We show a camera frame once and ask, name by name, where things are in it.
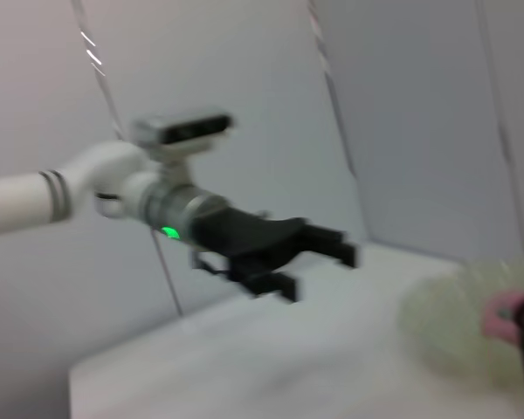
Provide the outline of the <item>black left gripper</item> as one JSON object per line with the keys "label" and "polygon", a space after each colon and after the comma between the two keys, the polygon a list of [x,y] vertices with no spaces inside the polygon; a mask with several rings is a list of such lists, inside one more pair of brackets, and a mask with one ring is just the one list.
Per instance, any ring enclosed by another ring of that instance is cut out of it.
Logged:
{"label": "black left gripper", "polygon": [[217,269],[198,258],[197,269],[223,275],[253,297],[273,294],[288,303],[300,301],[296,278],[279,271],[299,253],[311,251],[356,268],[358,249],[344,233],[309,225],[303,218],[268,220],[239,209],[227,208],[196,218],[190,238],[204,251],[224,258],[227,266]]}

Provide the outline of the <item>green glass fruit plate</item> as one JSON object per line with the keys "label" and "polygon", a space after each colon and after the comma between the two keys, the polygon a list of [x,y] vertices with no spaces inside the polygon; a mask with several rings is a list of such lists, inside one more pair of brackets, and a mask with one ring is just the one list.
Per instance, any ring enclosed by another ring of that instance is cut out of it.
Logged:
{"label": "green glass fruit plate", "polygon": [[428,367],[488,387],[522,388],[517,347],[481,331],[486,303],[507,291],[524,292],[524,258],[468,264],[413,285],[400,305],[398,325]]}

